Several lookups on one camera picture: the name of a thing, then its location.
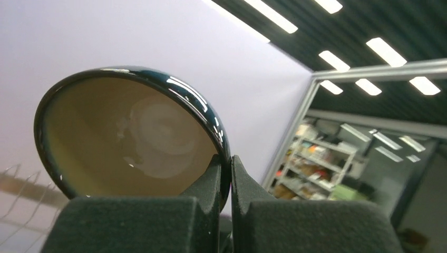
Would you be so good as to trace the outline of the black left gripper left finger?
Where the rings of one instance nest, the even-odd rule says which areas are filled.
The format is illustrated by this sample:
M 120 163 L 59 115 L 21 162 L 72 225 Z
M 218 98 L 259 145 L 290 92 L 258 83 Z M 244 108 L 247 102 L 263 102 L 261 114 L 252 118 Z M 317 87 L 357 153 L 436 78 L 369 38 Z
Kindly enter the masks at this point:
M 176 197 L 85 197 L 61 211 L 42 252 L 218 252 L 221 164 Z

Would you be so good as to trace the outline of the steel two-tier dish rack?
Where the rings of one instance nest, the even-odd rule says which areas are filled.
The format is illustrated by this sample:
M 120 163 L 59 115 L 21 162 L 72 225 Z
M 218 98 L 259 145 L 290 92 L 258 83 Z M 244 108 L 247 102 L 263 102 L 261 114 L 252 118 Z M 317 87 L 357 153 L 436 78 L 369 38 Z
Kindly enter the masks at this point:
M 1 170 L 1 252 L 40 252 L 67 197 L 41 171 L 20 177 L 21 165 Z

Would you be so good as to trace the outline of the dark blue glazed bowl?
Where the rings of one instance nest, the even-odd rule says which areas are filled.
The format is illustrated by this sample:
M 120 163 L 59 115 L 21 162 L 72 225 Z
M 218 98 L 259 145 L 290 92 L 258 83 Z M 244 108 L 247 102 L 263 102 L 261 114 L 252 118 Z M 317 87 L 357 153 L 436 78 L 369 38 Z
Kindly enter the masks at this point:
M 174 75 L 141 66 L 75 73 L 43 95 L 33 131 L 44 169 L 69 199 L 178 196 L 217 157 L 220 209 L 227 202 L 231 152 L 223 122 Z

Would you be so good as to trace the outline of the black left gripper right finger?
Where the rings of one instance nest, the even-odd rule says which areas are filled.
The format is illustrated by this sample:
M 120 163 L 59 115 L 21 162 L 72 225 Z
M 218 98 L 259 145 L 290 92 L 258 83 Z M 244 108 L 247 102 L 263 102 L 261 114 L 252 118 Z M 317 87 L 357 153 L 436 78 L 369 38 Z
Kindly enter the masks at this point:
M 281 200 L 232 158 L 234 252 L 402 252 L 386 215 L 367 201 Z

